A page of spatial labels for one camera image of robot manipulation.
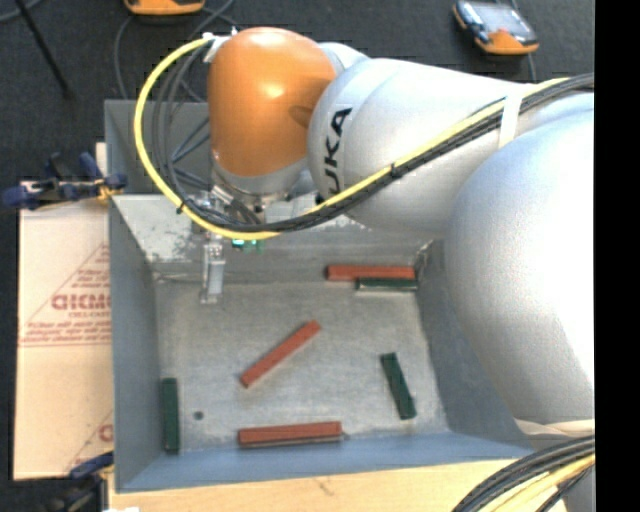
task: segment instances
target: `black cable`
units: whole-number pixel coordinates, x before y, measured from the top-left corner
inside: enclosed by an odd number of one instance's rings
[[[122,99],[128,99],[129,95],[127,94],[127,88],[124,85],[124,80],[122,79],[122,69],[120,66],[120,43],[122,42],[122,37],[124,35],[124,31],[131,23],[133,19],[133,15],[129,14],[127,19],[124,20],[120,28],[118,29],[118,33],[116,34],[116,39],[113,43],[113,66],[116,74],[116,81],[118,82],[118,89],[120,91],[120,96]]]
[[[31,10],[40,3],[42,3],[42,0],[33,0],[32,2],[29,2],[28,4],[26,4],[26,8]],[[13,21],[16,18],[19,18],[21,15],[22,13],[20,12],[20,9],[14,9],[13,11],[9,11],[5,14],[0,14],[0,23]]]
[[[177,114],[179,110],[179,106],[175,107],[175,98],[180,88],[180,82],[183,80],[184,75],[189,71],[189,68],[193,65],[196,59],[206,50],[208,49],[208,45],[204,45],[196,50],[187,60],[185,60],[182,64],[175,66],[171,71],[167,74],[165,79],[162,81],[162,84],[158,91],[158,97],[155,99],[154,108],[152,112],[152,148],[153,155],[156,161],[156,166],[161,170],[164,178],[171,184],[176,193],[182,198],[182,204],[189,206],[191,209],[195,209],[196,207],[206,212],[208,217],[215,218],[217,223],[223,222],[224,224],[233,224],[240,226],[241,222],[225,215],[222,212],[219,212],[212,208],[206,208],[196,203],[193,198],[190,197],[186,193],[186,191],[182,187],[181,180],[178,178],[180,175],[183,178],[186,177],[187,180],[184,181],[185,185],[194,185],[197,182],[200,182],[200,185],[204,184],[204,180],[202,178],[195,176],[187,171],[176,168],[173,165],[172,159],[168,154],[167,148],[169,146],[169,136],[170,136],[170,127],[173,121],[173,117]],[[164,132],[162,135],[159,133],[160,126],[164,127]],[[209,190],[209,186],[207,184],[206,187],[200,187]],[[232,201],[231,205],[232,209],[240,214],[240,216],[246,219],[247,222],[259,222],[259,219],[253,215],[252,212],[246,209],[246,206],[234,203]]]
[[[558,485],[558,490],[553,493],[537,510],[536,512],[550,512],[550,510],[564,498],[569,492],[582,480],[584,480],[593,471],[593,466],[588,467],[582,473],[574,476],[566,482]]]
[[[219,9],[213,10],[209,7],[203,7],[203,12],[206,12],[209,14],[209,16],[207,16],[207,18],[201,22],[195,30],[193,30],[193,32],[191,33],[191,35],[188,37],[189,40],[195,38],[196,36],[199,36],[200,31],[203,30],[204,28],[206,28],[208,25],[214,23],[217,19],[221,19],[223,21],[225,21],[226,23],[228,23],[229,25],[235,26],[235,27],[239,27],[236,22],[229,18],[228,16],[224,15],[223,13],[229,9],[229,7],[231,7],[231,5],[233,4],[235,0],[227,0],[227,2],[220,7]],[[114,44],[113,44],[113,67],[114,67],[114,72],[116,75],[116,82],[118,85],[118,91],[120,93],[120,96],[122,99],[129,99],[129,94],[127,93],[127,88],[124,84],[124,79],[122,77],[122,66],[120,63],[120,46],[122,44],[122,39],[124,37],[124,33],[127,29],[127,27],[129,26],[129,24],[131,23],[131,21],[135,18],[135,16],[133,14],[129,14],[127,16],[127,18],[124,20],[124,22],[122,23],[122,25],[120,25],[120,28],[118,29],[118,32],[116,34],[115,40],[114,40]],[[187,91],[189,92],[189,95],[191,96],[191,98],[194,101],[197,102],[201,102],[204,101],[203,98],[201,98],[198,94],[196,94],[193,90],[191,90],[188,85],[185,83],[183,84],[185,85]]]
[[[535,452],[494,473],[472,489],[452,512],[477,512],[531,478],[595,453],[595,435]]]
[[[589,87],[594,83],[594,75],[593,73],[586,75],[579,75],[573,78],[569,78],[565,81],[559,82],[550,86],[547,89],[544,89],[532,96],[525,98],[520,107],[520,113],[526,112],[531,108],[549,101],[555,97],[563,95],[570,91],[581,90],[585,87]],[[408,162],[398,166],[394,169],[393,173],[389,173],[373,183],[369,184],[367,187],[362,190],[355,192],[348,198],[343,199],[335,203],[332,206],[322,208],[316,212],[308,213],[301,215],[296,218],[292,218],[285,221],[273,222],[268,224],[262,224],[259,226],[244,226],[239,227],[237,231],[242,232],[258,232],[258,231],[296,231],[300,229],[307,229],[309,227],[317,226],[323,222],[336,218],[344,213],[348,212],[358,204],[360,204],[365,199],[368,199],[373,194],[379,192],[384,187],[389,185],[396,179],[399,179],[406,175],[408,172],[411,172],[418,167],[442,156],[449,151],[461,146],[462,144],[466,144],[489,131],[495,129],[499,126],[502,117],[502,110],[497,111],[496,113],[476,122],[474,125],[468,127],[463,130],[461,133],[457,134],[454,137],[451,137],[447,141],[431,148],[430,150],[422,153],[409,160]],[[198,209],[195,209],[196,213],[199,215],[202,213],[202,218],[215,224],[213,219],[207,218],[206,213],[199,212]]]

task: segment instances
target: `rectangular stick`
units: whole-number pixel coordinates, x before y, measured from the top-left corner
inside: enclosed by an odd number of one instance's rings
[[[256,380],[261,378],[265,373],[271,370],[274,366],[278,365],[283,359],[290,356],[293,352],[298,350],[304,345],[312,336],[314,336],[320,330],[320,324],[315,320],[311,320],[298,329],[289,338],[283,341],[280,345],[274,348],[260,361],[254,364],[251,368],[246,370],[240,376],[240,382],[244,387],[248,388]]]
[[[325,421],[297,425],[243,428],[238,430],[238,443],[244,448],[252,448],[337,441],[341,436],[341,422]]]
[[[416,272],[409,266],[385,265],[329,265],[329,281],[355,281],[359,278],[415,279]]]
[[[180,450],[180,411],[178,409],[178,381],[165,378],[161,381],[162,445],[169,453]]]
[[[387,382],[389,383],[393,399],[396,402],[396,409],[398,410],[400,418],[403,420],[415,418],[417,412],[413,404],[413,398],[409,393],[407,382],[404,380],[402,368],[400,368],[400,363],[398,362],[398,357],[395,352],[380,356],[380,362],[387,376]]]

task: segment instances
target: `green wooden block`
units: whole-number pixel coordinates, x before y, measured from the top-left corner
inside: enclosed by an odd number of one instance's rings
[[[393,399],[396,402],[396,409],[401,419],[408,420],[417,416],[416,407],[413,403],[413,397],[409,393],[407,382],[404,380],[404,374],[398,357],[395,352],[380,356],[382,368],[387,377],[389,388]]]
[[[166,452],[180,450],[180,416],[178,409],[178,381],[165,378],[161,381],[162,446]]]

